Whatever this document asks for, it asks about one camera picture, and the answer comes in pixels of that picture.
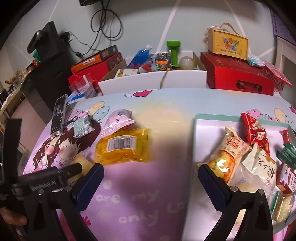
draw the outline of white tray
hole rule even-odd
[[[283,146],[282,130],[289,130],[290,139],[295,145],[296,137],[290,125],[270,120],[259,119],[260,123],[266,128],[270,156],[277,162],[276,150],[281,150]],[[193,141],[193,163],[206,162],[211,153],[218,147],[225,135],[225,126],[229,125],[243,139],[245,136],[245,127],[239,116],[199,114],[195,117],[194,141]],[[190,187],[189,203],[187,207],[187,216],[183,231],[183,241],[201,241],[205,240],[210,231],[215,226],[221,216],[221,212],[215,210],[211,200],[201,185],[196,168],[192,168],[192,178]],[[277,223],[273,226],[274,234],[282,230],[296,219],[296,205],[293,206],[286,223]],[[230,234],[227,240],[234,239],[235,235]]]

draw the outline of cartoon tablecloth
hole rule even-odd
[[[295,129],[296,111],[285,100],[216,89],[160,89],[118,93],[80,101],[69,120],[86,114],[95,130],[77,139],[73,129],[50,137],[51,122],[38,139],[24,174],[71,164],[77,154],[93,160],[109,114],[133,112],[138,127],[150,128],[148,163],[105,166],[104,179],[81,216],[101,241],[177,241],[181,239],[192,163],[191,138],[198,113],[240,115],[282,121]],[[74,240],[65,228],[69,240]]]

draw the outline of smartphone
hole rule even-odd
[[[56,103],[54,105],[54,112],[52,114],[52,127],[50,129],[51,135],[63,133],[67,99],[68,95],[65,94],[56,100]]]

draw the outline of white wall line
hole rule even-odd
[[[175,16],[175,13],[176,13],[176,11],[177,11],[177,9],[178,9],[178,6],[179,6],[180,2],[181,2],[181,0],[176,0],[175,5],[173,6],[173,9],[172,9],[172,11],[171,11],[171,13],[170,13],[170,16],[168,17],[167,23],[166,23],[165,28],[164,28],[164,30],[163,30],[163,33],[162,33],[162,35],[161,35],[161,38],[160,38],[160,41],[159,41],[158,47],[157,47],[157,49],[156,49],[156,53],[159,53],[159,52],[160,52],[160,49],[161,49],[161,47],[162,47],[162,45],[163,45],[163,42],[164,42],[164,40],[165,40],[165,37],[166,37],[166,35],[167,35],[167,33],[168,33],[168,30],[169,30],[169,28],[170,28],[170,24],[171,24],[172,21],[173,21],[173,18],[174,18],[174,16]]]
[[[22,55],[24,55],[24,53],[17,46],[15,46],[13,42],[11,42],[10,40],[7,40],[7,41],[9,41]],[[26,55],[24,55],[24,57],[30,62],[32,62],[32,60],[30,60]]]
[[[242,25],[241,25],[241,23],[240,23],[240,21],[239,21],[239,18],[238,18],[237,15],[235,14],[233,8],[231,7],[231,5],[229,4],[229,2],[228,2],[227,0],[224,0],[224,2],[225,2],[225,4],[227,5],[227,7],[229,8],[229,10],[231,11],[231,13],[232,13],[232,15],[233,15],[235,21],[237,22],[237,25],[239,26],[240,31],[242,32],[242,35],[243,35],[243,36],[246,36],[246,34],[245,34],[245,32],[244,32],[244,30],[243,30],[243,28],[242,28]]]
[[[258,58],[262,58],[265,55],[269,54],[270,52],[274,51],[275,47],[271,47],[270,49],[266,50],[264,53],[258,55]]]
[[[50,21],[51,21],[51,19],[52,19],[52,15],[54,14],[54,11],[55,11],[55,9],[56,9],[56,7],[57,7],[58,3],[59,3],[59,0],[57,0],[57,3],[56,3],[56,5],[54,6],[54,9],[52,10],[52,13],[51,13],[51,15],[50,15],[50,17],[49,17],[49,20],[48,20],[48,22],[50,22]]]

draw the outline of cartoon girl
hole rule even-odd
[[[37,151],[35,157],[33,158],[33,166],[35,166],[33,172],[37,172],[48,167],[47,157],[53,153],[54,146],[58,139],[59,136],[54,135],[43,142],[42,147]]]
[[[79,152],[90,147],[101,132],[100,124],[95,120],[91,120],[91,122],[95,130],[81,138],[73,137],[73,128],[68,131],[65,130],[56,142],[53,153],[48,156],[48,164],[52,164],[56,156],[59,155],[61,160],[58,161],[58,167],[63,168],[67,166]]]

